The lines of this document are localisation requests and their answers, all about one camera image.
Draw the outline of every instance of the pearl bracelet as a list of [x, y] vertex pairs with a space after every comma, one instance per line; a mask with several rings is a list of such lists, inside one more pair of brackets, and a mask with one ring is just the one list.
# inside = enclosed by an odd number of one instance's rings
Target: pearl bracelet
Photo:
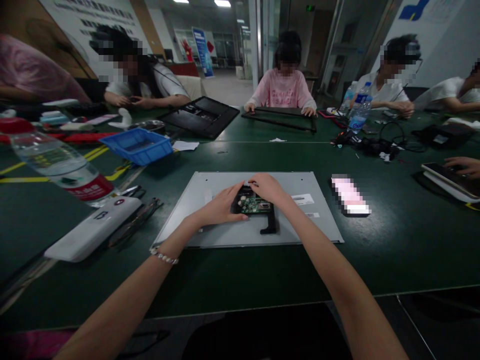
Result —
[[158, 248], [160, 247], [157, 246], [157, 247], [154, 247], [153, 249], [150, 250], [150, 253], [152, 255], [155, 255], [157, 258], [159, 258], [160, 260], [166, 262], [167, 264], [170, 264], [170, 265], [176, 265], [179, 263], [179, 260], [178, 259], [172, 259], [171, 257], [168, 257], [167, 255], [165, 255], [164, 253], [161, 253], [161, 252], [158, 252]]

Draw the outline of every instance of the blue tray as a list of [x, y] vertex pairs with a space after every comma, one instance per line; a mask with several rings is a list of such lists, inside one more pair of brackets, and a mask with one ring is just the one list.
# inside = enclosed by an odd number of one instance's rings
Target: blue tray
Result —
[[142, 128], [101, 138], [112, 152], [139, 166], [145, 166], [174, 152], [170, 139]]

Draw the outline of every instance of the fluorescent light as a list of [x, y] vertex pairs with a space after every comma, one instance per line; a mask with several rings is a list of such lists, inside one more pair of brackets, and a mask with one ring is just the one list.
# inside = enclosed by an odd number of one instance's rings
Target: fluorescent light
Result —
[[229, 8], [231, 6], [230, 1], [227, 0], [215, 0], [215, 4], [221, 8]]

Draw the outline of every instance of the plastic bottle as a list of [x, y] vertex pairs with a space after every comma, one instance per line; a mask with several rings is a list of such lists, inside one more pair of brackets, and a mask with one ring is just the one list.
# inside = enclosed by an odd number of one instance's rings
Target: plastic bottle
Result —
[[357, 81], [352, 81], [351, 85], [346, 90], [345, 96], [343, 97], [343, 102], [341, 103], [339, 111], [344, 115], [347, 116], [350, 110], [350, 103], [355, 96], [355, 88], [357, 85]]
[[372, 97], [370, 95], [367, 95], [363, 103], [360, 104], [360, 107], [350, 117], [348, 130], [352, 131], [354, 134], [358, 134], [364, 126], [365, 122], [367, 121], [370, 110], [372, 109], [372, 100]]
[[64, 142], [35, 131], [30, 122], [18, 117], [0, 119], [0, 133], [9, 136], [23, 162], [86, 204], [99, 208], [119, 195], [86, 158]]
[[367, 96], [370, 94], [370, 85], [372, 85], [371, 82], [366, 82], [365, 86], [362, 87], [358, 92], [355, 102], [353, 103], [353, 107], [351, 108], [351, 111], [350, 111], [350, 119], [354, 115], [355, 111], [360, 107], [360, 105], [363, 104]]

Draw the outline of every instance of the pink shirt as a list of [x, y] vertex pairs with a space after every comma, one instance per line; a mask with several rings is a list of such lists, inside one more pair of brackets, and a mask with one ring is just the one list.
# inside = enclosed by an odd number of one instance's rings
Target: pink shirt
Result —
[[0, 86], [25, 90], [43, 101], [77, 99], [91, 103], [66, 70], [40, 51], [3, 34], [0, 34]]
[[283, 76], [276, 68], [265, 73], [248, 102], [255, 104], [256, 107], [317, 108], [305, 77], [300, 71], [295, 70], [292, 75]]

